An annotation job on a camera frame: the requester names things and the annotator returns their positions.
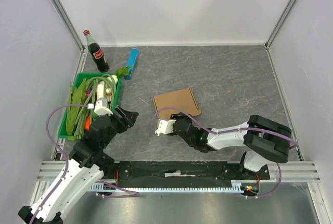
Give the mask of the brown cardboard box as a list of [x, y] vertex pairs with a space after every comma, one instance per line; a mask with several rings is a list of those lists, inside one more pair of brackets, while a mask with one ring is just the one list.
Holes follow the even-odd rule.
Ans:
[[165, 107], [172, 107], [185, 111], [192, 116], [199, 116], [202, 113], [191, 88], [155, 95], [153, 96], [153, 103], [156, 111]]

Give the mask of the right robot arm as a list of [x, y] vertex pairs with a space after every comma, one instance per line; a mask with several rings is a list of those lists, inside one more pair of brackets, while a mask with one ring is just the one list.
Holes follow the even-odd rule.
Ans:
[[289, 151], [296, 146], [289, 127], [259, 115], [224, 129], [199, 127], [199, 123], [185, 113], [173, 114], [171, 119], [175, 121], [172, 134], [202, 153], [236, 146], [249, 148], [238, 166], [239, 175], [244, 179], [252, 178], [270, 161], [285, 164]]

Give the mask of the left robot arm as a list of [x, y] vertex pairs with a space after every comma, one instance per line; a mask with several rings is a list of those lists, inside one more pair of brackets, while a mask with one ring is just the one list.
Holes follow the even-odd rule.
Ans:
[[24, 223], [63, 223], [73, 206], [101, 178], [114, 173], [114, 159], [104, 153], [111, 140], [131, 128], [138, 112], [119, 106], [95, 118], [89, 131], [76, 143], [59, 175], [31, 206], [22, 207], [18, 216]]

